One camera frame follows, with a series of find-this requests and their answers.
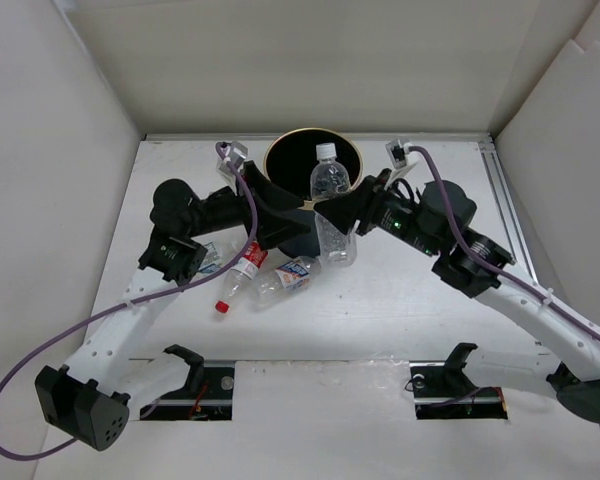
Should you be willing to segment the clear ribbed label-free bottle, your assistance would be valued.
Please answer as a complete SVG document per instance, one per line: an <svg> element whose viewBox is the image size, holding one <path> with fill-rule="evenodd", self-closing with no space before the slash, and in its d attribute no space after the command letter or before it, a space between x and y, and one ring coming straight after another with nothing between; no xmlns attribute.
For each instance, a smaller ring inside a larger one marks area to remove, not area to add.
<svg viewBox="0 0 600 480"><path fill-rule="evenodd" d="M317 145L316 157L317 165L310 175L310 197L321 262L330 268L346 268L357 257L352 217L343 200L351 190L349 174L338 161L334 143Z"/></svg>

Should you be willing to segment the clear bottle red label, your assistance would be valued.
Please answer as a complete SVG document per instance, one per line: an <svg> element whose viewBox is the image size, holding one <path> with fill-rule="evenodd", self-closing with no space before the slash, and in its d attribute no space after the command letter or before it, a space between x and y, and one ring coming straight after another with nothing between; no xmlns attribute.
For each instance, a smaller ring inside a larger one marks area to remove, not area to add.
<svg viewBox="0 0 600 480"><path fill-rule="evenodd" d="M224 278L215 310L226 314L245 294L266 259L268 252L256 241L252 242L238 262L231 267Z"/></svg>

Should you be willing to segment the clear bottle blue white label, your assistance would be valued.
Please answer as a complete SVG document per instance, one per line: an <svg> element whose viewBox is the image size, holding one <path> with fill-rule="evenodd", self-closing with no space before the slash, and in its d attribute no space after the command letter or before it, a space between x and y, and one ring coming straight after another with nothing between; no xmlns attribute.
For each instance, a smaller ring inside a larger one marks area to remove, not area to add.
<svg viewBox="0 0 600 480"><path fill-rule="evenodd" d="M237 241L215 240L205 244L204 247L207 249L207 254L198 269L198 273L203 276L211 275L220 270L239 251Z"/></svg>

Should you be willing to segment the clear bottle orange blue label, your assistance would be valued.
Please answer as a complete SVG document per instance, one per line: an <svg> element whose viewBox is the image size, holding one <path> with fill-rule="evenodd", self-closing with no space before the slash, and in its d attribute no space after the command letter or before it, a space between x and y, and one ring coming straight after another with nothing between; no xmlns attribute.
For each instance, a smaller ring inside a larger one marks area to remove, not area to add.
<svg viewBox="0 0 600 480"><path fill-rule="evenodd" d="M268 308L307 290L321 270L319 257L298 256L259 273L253 287L255 305Z"/></svg>

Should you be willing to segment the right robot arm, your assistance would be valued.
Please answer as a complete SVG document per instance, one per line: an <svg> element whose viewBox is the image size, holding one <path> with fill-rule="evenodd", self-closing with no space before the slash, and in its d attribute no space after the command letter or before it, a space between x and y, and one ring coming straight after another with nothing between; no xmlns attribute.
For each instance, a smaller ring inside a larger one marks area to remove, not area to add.
<svg viewBox="0 0 600 480"><path fill-rule="evenodd" d="M434 258L432 271L466 297L507 317L531 335L538 352L489 352L456 345L432 373L414 373L415 392L430 389L441 407L483 389L510 388L554 398L600 424L600 327L517 267L513 256L469 224L475 202L453 182L435 179L420 193L401 192L389 173L368 176L353 191L319 201L317 214L343 233L378 228Z"/></svg>

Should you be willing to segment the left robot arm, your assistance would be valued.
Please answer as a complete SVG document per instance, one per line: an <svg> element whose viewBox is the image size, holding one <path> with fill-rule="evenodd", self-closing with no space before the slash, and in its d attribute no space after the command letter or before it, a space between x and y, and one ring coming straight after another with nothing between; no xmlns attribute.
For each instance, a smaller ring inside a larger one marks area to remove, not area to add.
<svg viewBox="0 0 600 480"><path fill-rule="evenodd" d="M148 246L120 306L62 367L46 366L35 379L45 420L96 451L111 447L143 407L174 392L192 396L202 387L204 359L177 344L132 370L129 359L158 317L191 285L207 253L196 237L242 225L263 249L308 232L285 217L302 206L299 197L269 181L252 161L234 185L199 198L180 179L153 194Z"/></svg>

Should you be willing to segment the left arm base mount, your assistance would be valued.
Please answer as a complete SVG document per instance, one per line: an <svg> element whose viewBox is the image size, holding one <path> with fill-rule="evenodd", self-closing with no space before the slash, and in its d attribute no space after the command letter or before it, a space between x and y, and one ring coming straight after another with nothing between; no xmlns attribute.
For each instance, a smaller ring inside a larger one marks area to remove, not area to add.
<svg viewBox="0 0 600 480"><path fill-rule="evenodd" d="M235 386L235 363L211 361L193 392L182 388L143 407L141 421L231 421Z"/></svg>

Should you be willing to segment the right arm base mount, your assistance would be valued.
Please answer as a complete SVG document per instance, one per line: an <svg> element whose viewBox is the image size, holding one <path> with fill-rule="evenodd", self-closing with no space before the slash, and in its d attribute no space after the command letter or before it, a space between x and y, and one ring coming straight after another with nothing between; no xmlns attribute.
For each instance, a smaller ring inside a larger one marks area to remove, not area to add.
<svg viewBox="0 0 600 480"><path fill-rule="evenodd" d="M444 360L409 362L404 386L414 399L417 420L507 420L499 387L477 387L464 373L473 343L459 343Z"/></svg>

